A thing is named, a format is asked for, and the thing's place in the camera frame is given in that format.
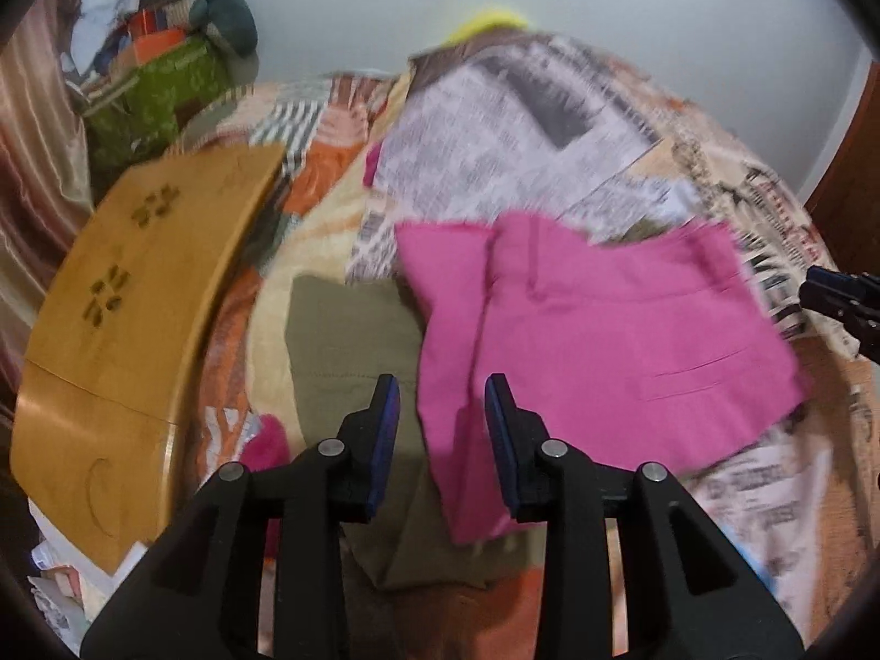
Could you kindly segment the striped brown curtain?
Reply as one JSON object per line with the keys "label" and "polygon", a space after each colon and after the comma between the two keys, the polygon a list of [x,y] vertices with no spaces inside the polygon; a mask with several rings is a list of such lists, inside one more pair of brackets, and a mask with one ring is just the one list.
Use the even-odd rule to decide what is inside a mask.
{"label": "striped brown curtain", "polygon": [[2,420],[49,284],[91,214],[82,119],[59,45],[78,0],[34,0],[2,50]]}

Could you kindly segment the yellow foam bed guard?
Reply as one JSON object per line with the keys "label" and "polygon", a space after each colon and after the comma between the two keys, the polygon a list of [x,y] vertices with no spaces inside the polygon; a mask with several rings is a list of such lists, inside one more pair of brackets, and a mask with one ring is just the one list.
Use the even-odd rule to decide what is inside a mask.
{"label": "yellow foam bed guard", "polygon": [[488,33],[494,30],[526,30],[530,27],[530,21],[519,15],[512,9],[488,8],[479,10],[476,15],[465,19],[463,24],[458,25],[446,39],[444,46],[458,45],[469,40],[477,34]]}

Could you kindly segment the green fabric storage bag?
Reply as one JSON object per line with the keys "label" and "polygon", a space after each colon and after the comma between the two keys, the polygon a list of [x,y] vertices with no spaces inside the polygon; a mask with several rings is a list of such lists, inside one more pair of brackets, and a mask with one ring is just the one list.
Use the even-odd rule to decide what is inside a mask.
{"label": "green fabric storage bag", "polygon": [[128,167],[159,157],[189,119],[231,86],[225,58],[204,37],[137,67],[82,111],[92,197]]}

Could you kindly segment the brown wooden door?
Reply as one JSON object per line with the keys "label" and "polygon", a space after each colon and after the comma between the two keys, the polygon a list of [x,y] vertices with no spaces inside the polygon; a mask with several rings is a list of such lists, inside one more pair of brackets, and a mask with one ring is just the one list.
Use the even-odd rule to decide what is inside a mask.
{"label": "brown wooden door", "polygon": [[880,265],[880,97],[872,61],[855,116],[807,210],[829,253],[846,273]]}

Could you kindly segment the newspaper print bed quilt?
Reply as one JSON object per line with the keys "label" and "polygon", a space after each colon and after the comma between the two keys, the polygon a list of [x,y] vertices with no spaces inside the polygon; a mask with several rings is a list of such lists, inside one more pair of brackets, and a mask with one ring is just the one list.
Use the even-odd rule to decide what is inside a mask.
{"label": "newspaper print bed quilt", "polygon": [[557,34],[401,75],[243,85],[174,150],[279,143],[195,392],[186,479],[295,458],[400,380],[385,504],[343,529],[358,658],[528,658],[546,530],[507,514],[483,417],[504,371],[597,462],[658,459],[804,641],[878,545],[878,405],[809,212],[698,107]]}

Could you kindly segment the bamboo lap desk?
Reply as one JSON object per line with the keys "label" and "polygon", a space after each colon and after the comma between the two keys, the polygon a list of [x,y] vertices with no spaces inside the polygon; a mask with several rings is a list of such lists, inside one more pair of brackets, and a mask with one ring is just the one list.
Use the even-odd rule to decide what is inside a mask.
{"label": "bamboo lap desk", "polygon": [[283,155],[210,147],[128,168],[40,307],[10,470],[106,574],[172,518],[203,340]]}

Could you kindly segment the pink pants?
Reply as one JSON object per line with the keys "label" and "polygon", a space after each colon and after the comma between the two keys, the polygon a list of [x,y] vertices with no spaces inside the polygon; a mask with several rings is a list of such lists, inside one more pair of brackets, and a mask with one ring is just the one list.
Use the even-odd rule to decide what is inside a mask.
{"label": "pink pants", "polygon": [[427,322],[417,412],[458,544],[513,530],[483,411],[492,374],[554,437],[625,469],[707,468],[804,402],[725,223],[603,246],[522,208],[495,221],[411,212],[394,239]]}

